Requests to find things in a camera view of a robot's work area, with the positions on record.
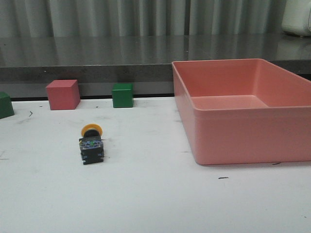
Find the pink cube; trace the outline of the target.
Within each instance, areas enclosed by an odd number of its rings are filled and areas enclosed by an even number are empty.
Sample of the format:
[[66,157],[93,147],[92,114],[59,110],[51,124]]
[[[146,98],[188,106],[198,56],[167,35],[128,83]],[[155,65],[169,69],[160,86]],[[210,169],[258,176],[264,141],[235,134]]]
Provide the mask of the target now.
[[46,91],[51,110],[74,110],[80,103],[77,80],[54,80]]

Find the green cube far left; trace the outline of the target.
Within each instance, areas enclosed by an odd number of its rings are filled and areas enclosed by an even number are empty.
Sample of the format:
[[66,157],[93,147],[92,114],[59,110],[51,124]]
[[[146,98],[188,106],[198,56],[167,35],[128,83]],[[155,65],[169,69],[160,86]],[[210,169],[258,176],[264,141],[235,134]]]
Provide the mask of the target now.
[[5,92],[0,92],[0,119],[13,116],[14,114],[10,96]]

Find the pink plastic bin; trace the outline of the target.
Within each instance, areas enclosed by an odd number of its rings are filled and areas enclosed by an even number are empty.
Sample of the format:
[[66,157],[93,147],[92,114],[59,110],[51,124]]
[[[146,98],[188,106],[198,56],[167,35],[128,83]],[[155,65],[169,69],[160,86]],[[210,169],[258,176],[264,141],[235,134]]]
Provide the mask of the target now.
[[175,61],[174,95],[196,163],[311,159],[311,83],[263,59]]

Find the grey counter ledge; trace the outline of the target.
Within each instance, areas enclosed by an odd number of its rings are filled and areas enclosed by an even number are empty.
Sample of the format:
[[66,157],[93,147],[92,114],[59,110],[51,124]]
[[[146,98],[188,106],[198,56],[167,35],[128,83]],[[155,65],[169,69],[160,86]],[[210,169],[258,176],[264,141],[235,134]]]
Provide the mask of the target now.
[[311,72],[311,40],[284,33],[3,38],[2,83],[169,82],[173,61],[260,58]]

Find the green cube near bin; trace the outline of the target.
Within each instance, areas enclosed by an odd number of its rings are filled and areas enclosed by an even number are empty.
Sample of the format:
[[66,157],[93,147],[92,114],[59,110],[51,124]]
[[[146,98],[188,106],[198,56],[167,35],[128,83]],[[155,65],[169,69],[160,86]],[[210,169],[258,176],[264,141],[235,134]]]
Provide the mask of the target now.
[[114,108],[132,108],[133,85],[131,83],[116,83],[112,89],[112,99]]

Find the yellow push button switch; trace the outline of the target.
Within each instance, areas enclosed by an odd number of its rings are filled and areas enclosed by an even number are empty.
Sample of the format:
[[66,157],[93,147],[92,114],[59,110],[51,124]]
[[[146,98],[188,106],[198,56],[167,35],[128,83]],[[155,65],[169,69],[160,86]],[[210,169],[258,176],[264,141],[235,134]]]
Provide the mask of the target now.
[[104,161],[102,134],[102,128],[95,123],[87,124],[82,128],[82,138],[79,139],[79,148],[83,165]]

